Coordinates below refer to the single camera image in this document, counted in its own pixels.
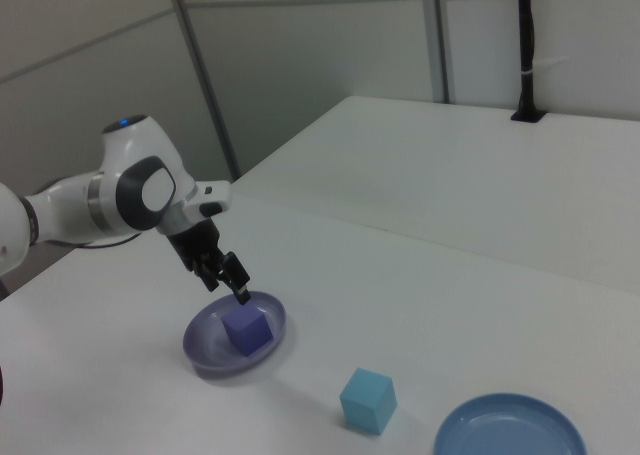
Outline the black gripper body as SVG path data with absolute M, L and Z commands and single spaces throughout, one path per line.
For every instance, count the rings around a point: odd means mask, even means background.
M 188 271 L 215 271 L 224 257 L 218 247 L 219 231 L 211 219 L 167 238 Z

